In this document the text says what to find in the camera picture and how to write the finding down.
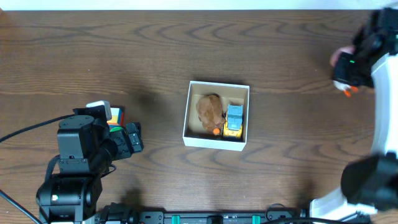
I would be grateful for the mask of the yellow grey toy truck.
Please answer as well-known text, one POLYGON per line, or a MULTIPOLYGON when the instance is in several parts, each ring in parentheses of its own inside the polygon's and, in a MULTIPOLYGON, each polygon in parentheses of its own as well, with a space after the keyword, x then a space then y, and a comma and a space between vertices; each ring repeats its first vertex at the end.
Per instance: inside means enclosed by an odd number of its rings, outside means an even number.
POLYGON ((223 126, 225 138, 239 139, 243 132, 243 105, 228 105, 223 126))

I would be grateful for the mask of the brown plush toy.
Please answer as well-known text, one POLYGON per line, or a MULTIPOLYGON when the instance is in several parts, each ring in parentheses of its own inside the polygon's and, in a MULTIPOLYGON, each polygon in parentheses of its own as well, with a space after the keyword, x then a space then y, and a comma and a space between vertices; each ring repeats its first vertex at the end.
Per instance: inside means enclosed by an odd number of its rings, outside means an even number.
POLYGON ((220 135, 225 123, 221 100, 217 95, 208 95, 200 98, 196 104, 198 119, 206 132, 220 135))

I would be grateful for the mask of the white cardboard box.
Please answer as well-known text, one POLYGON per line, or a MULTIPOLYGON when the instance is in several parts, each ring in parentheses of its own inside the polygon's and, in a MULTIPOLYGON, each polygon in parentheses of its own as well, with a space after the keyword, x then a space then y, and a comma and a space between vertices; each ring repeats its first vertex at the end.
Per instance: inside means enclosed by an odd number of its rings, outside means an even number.
POLYGON ((242 151, 247 143, 249 119, 249 91, 247 85, 191 81, 188 89, 187 105, 185 110, 183 141, 184 145, 211 149, 242 151), (206 132, 196 111, 199 99, 206 95, 220 97, 223 111, 228 105, 243 107, 243 133, 239 139, 224 138, 206 132))

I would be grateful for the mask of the multicoloured puzzle cube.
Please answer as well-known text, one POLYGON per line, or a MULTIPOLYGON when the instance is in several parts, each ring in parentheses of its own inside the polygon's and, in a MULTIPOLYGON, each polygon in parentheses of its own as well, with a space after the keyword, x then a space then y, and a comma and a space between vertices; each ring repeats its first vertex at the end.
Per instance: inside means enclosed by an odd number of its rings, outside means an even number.
POLYGON ((122 126, 124 122, 124 111, 122 108, 111 108, 111 119, 107 121, 109 126, 122 126))

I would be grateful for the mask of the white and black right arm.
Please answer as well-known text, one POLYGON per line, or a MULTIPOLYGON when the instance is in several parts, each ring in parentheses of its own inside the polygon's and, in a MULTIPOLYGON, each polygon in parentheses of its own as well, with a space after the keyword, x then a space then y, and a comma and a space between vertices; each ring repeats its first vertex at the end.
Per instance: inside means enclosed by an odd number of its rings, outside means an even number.
POLYGON ((333 83, 345 95, 360 86, 375 92, 370 154, 348 164, 340 186, 310 202, 309 223, 369 223, 370 216, 397 208, 397 9, 375 10, 334 57, 333 83))

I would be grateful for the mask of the pink duck figurine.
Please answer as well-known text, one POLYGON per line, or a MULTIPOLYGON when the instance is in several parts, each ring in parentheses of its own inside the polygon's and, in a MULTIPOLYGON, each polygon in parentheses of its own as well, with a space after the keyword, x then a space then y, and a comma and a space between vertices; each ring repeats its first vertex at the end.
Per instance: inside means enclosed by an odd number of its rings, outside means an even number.
MULTIPOLYGON (((338 50, 336 50, 330 57, 331 66, 332 67, 336 66, 338 59, 342 53, 352 54, 354 52, 354 50, 355 50, 355 48, 352 45, 346 46, 346 47, 341 47, 338 50)), ((352 89, 351 86, 344 84, 344 83, 340 83, 338 81, 334 81, 333 84, 338 90, 342 91, 347 97, 351 96, 351 89, 352 89)))

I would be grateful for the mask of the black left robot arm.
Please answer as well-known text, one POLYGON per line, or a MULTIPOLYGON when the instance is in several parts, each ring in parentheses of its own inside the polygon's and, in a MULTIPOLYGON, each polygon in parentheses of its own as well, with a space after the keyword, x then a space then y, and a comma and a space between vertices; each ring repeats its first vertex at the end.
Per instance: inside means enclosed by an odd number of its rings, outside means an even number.
POLYGON ((96 213, 102 177, 113 161, 130 158, 144 148, 140 123, 111 131, 103 118, 74 115, 59 124, 60 172, 37 191, 43 223, 82 223, 96 213))

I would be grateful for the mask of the green round spinner toy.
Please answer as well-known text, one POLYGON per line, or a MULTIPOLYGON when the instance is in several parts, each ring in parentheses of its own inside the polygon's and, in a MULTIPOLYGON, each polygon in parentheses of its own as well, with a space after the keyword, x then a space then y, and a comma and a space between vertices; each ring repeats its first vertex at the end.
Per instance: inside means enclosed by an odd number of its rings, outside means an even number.
POLYGON ((115 126, 115 127, 112 127, 112 128, 110 129, 110 131, 111 131, 111 132, 124 131, 124 128, 121 127, 121 126, 115 126))

